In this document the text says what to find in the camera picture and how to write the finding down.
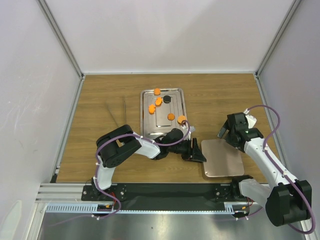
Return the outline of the rose gold tin lid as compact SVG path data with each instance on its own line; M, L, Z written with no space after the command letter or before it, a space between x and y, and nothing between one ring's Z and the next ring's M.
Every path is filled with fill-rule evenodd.
M242 156L239 150L224 139L209 139L201 142L201 151L206 162L203 163L208 178L236 177L245 174Z

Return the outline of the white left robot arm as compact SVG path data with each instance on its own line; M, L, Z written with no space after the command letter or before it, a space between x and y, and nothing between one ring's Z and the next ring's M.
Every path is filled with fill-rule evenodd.
M125 124L96 141L96 171L91 179L92 194L98 200L109 197L115 168L134 154L152 160L161 160L169 153L181 155L184 161L205 163L206 157L198 146L196 138L190 138L191 127L183 121L185 130L173 128L155 139L138 135Z

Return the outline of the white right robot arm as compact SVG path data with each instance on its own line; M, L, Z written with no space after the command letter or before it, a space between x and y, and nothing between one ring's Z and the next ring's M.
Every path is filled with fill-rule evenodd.
M263 134L255 127L256 119L246 112L227 115L218 133L226 143L248 155L267 180L267 186L250 175L234 177L230 195L236 201L249 198L265 209L276 226L290 225L312 218L312 187L298 180L272 152Z

